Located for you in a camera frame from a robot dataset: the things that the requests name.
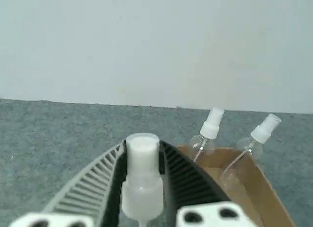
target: gray carpet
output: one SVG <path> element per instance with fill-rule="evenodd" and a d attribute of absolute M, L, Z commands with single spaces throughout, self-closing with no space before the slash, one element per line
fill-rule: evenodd
<path fill-rule="evenodd" d="M 126 136 L 157 134 L 183 144 L 208 111 L 154 107 L 0 101 L 0 224 L 40 211 L 83 167 Z M 247 136 L 267 113 L 224 115 L 217 145 Z M 313 115 L 282 119 L 266 143 L 265 173 L 300 227 L 313 223 Z"/>

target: spray pump cap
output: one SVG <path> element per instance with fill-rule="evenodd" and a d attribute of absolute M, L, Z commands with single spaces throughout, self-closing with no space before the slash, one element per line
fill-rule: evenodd
<path fill-rule="evenodd" d="M 220 122 L 224 115 L 224 110 L 219 108 L 211 109 L 209 116 L 206 121 L 203 123 L 203 126 L 200 130 L 201 136 L 208 139 L 215 139 L 217 137 L 217 133 L 220 130 Z"/>
<path fill-rule="evenodd" d="M 257 142 L 264 144 L 281 121 L 279 117 L 271 113 L 250 133 L 250 135 Z"/>

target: white wall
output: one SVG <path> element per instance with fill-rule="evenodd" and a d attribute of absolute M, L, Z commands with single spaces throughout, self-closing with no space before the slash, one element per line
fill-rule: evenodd
<path fill-rule="evenodd" d="M 313 113 L 313 0 L 0 0 L 0 98 Z"/>

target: clear plastic bottle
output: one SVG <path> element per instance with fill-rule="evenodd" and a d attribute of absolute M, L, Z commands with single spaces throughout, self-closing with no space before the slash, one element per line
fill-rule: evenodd
<path fill-rule="evenodd" d="M 220 176 L 221 185 L 229 190 L 236 182 L 245 182 L 244 161 L 251 156 L 256 163 L 260 163 L 263 155 L 263 144 L 270 138 L 271 133 L 281 122 L 281 119 L 274 114 L 269 114 L 266 119 L 258 125 L 250 134 L 250 137 L 243 138 L 237 142 L 237 156 L 234 160 L 227 162 Z"/>
<path fill-rule="evenodd" d="M 200 135 L 191 138 L 188 155 L 195 162 L 202 153 L 210 154 L 215 150 L 215 138 L 220 130 L 224 110 L 213 108 L 203 123 Z"/>

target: cardboard box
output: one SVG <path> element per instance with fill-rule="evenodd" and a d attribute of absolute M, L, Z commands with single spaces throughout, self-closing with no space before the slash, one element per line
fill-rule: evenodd
<path fill-rule="evenodd" d="M 187 154 L 185 146 L 179 148 Z M 219 184 L 219 177 L 225 161 L 234 159 L 237 154 L 239 151 L 234 153 L 232 148 L 218 148 L 209 156 L 202 154 L 198 158 L 197 164 Z M 295 227 L 286 208 L 253 159 L 250 156 L 246 157 L 242 164 L 245 175 L 240 177 L 237 174 L 239 182 L 235 183 L 235 187 L 225 190 L 221 185 L 229 198 L 239 204 L 260 227 Z"/>

